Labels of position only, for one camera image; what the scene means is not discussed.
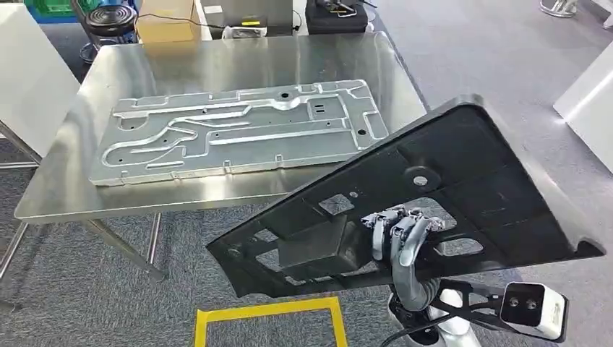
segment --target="stamped metal part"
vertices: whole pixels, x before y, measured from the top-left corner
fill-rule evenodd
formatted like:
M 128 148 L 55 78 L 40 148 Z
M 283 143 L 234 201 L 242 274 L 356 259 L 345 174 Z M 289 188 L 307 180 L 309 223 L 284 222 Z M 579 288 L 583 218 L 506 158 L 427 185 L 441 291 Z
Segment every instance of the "stamped metal part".
M 332 163 L 386 136 L 363 80 L 123 99 L 90 180 L 115 186 Z

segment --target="yellow tape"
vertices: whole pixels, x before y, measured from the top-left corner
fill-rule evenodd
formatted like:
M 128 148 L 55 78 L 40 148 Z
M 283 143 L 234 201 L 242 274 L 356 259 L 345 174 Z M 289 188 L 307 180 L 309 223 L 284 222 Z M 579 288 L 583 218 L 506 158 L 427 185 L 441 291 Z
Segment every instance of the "yellow tape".
M 337 347 L 347 347 L 343 315 L 340 312 L 338 298 L 321 298 L 301 301 L 283 302 L 279 304 L 239 307 L 237 309 L 220 309 L 218 311 L 200 311 L 196 313 L 195 347 L 205 347 L 207 341 L 207 323 L 224 320 L 240 320 L 243 318 L 271 316 L 274 314 L 313 311 L 329 309 L 332 316 L 332 326 Z

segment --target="white panel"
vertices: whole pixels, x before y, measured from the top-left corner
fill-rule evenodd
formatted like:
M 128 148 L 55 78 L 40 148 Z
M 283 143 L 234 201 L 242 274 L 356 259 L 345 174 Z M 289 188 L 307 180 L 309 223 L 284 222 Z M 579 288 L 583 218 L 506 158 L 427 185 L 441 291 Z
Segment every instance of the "white panel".
M 613 44 L 579 76 L 554 108 L 613 172 Z
M 23 4 L 0 4 L 0 119 L 44 157 L 79 83 Z

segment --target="cable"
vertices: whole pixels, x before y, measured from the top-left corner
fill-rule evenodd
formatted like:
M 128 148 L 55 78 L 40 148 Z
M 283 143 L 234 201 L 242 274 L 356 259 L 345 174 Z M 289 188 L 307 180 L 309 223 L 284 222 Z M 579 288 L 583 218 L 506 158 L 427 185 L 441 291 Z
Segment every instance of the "cable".
M 212 25 L 212 24 L 202 24 L 202 23 L 198 23 L 198 22 L 194 22 L 193 20 L 189 19 L 189 18 L 178 18 L 178 17 L 168 17 L 168 16 L 160 16 L 159 14 L 153 14 L 153 13 L 145 13 L 143 15 L 138 16 L 135 20 L 134 20 L 134 26 L 136 27 L 136 21 L 140 18 L 143 17 L 155 17 L 155 18 L 160 18 L 162 20 L 182 20 L 184 22 L 190 22 L 194 25 L 199 25 L 200 27 L 212 27 L 215 29 L 224 29 L 225 27 L 222 27 L 220 25 Z
M 298 15 L 298 18 L 300 19 L 300 24 L 296 25 L 295 27 L 293 27 L 293 29 L 295 31 L 298 31 L 300 29 L 300 27 L 302 26 L 302 16 L 298 13 L 298 11 L 296 11 L 295 9 L 292 9 L 293 13 Z
M 406 329 L 402 329 L 401 331 L 398 331 L 397 333 L 392 334 L 389 338 L 386 338 L 385 341 L 381 343 L 381 347 L 387 347 L 392 342 L 394 342 L 395 340 L 399 338 L 402 338 L 403 336 L 407 336 L 412 333 L 417 333 L 418 331 L 427 329 L 429 327 L 434 327 L 435 325 L 441 324 L 443 322 L 447 322 L 448 320 L 454 317 L 456 317 L 455 314 L 447 314 L 445 316 L 432 320 L 431 322 L 428 322 L 428 324 L 424 324 L 418 327 L 407 327 Z

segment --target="black case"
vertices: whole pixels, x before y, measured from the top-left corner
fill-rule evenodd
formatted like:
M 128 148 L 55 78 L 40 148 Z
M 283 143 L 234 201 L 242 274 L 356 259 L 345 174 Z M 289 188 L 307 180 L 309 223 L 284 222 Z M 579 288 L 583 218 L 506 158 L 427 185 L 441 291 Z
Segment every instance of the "black case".
M 368 25 L 368 15 L 360 4 L 356 4 L 354 9 L 358 12 L 355 16 L 339 18 L 336 13 L 317 6 L 315 0 L 307 0 L 304 13 L 309 35 L 363 33 Z

